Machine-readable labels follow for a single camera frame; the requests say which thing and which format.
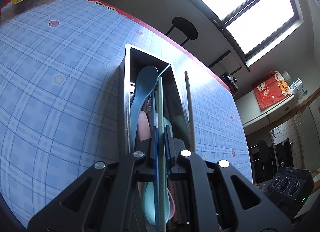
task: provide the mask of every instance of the red gift bag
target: red gift bag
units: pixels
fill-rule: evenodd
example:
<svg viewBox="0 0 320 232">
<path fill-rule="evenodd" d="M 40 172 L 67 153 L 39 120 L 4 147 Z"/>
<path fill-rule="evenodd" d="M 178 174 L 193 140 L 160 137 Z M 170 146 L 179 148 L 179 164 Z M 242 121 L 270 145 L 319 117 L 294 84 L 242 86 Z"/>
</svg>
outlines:
<svg viewBox="0 0 320 232">
<path fill-rule="evenodd" d="M 279 72 L 253 90 L 261 109 L 265 109 L 292 94 L 287 82 Z"/>
</svg>

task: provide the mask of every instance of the spoon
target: spoon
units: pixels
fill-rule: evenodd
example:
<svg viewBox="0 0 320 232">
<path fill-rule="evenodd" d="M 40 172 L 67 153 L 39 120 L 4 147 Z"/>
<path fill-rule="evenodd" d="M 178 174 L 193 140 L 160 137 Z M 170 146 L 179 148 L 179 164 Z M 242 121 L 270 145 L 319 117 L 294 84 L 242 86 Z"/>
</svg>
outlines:
<svg viewBox="0 0 320 232">
<path fill-rule="evenodd" d="M 151 92 L 155 89 L 158 82 L 158 69 L 154 66 L 146 66 L 142 68 L 138 74 L 135 84 L 135 94 L 132 105 L 130 107 L 131 118 L 131 139 L 132 149 L 136 142 L 136 133 L 138 118 L 144 101 L 148 98 Z"/>
</svg>

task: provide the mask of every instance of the black appliance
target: black appliance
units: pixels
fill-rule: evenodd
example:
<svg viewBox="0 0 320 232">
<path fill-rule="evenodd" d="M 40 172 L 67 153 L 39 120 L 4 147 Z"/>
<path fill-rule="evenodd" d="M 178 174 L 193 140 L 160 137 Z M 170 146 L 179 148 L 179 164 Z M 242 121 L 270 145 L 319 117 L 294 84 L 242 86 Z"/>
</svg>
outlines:
<svg viewBox="0 0 320 232">
<path fill-rule="evenodd" d="M 281 167 L 264 194 L 293 220 L 312 192 L 313 186 L 309 170 Z"/>
</svg>

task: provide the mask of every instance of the star print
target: star print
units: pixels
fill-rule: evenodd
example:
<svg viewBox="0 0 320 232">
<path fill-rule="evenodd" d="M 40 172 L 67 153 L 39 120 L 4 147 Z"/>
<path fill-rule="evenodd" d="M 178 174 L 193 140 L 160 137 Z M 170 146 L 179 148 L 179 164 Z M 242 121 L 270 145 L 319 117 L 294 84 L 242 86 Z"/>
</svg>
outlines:
<svg viewBox="0 0 320 232">
<path fill-rule="evenodd" d="M 64 82 L 64 77 L 62 75 L 58 75 L 54 77 L 54 83 L 61 85 Z"/>
</svg>

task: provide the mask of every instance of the table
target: table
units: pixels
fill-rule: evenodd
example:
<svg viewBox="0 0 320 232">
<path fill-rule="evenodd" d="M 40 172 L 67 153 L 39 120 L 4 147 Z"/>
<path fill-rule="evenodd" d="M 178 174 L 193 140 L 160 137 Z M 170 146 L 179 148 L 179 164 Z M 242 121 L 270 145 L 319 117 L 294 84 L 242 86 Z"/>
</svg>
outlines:
<svg viewBox="0 0 320 232">
<path fill-rule="evenodd" d="M 227 159 L 252 181 L 241 120 L 226 85 L 178 44 L 95 0 L 57 0 L 0 26 L 0 192 L 28 221 L 94 162 L 118 161 L 118 66 L 130 43 L 172 63 L 188 111 L 190 78 L 196 152 Z"/>
</svg>

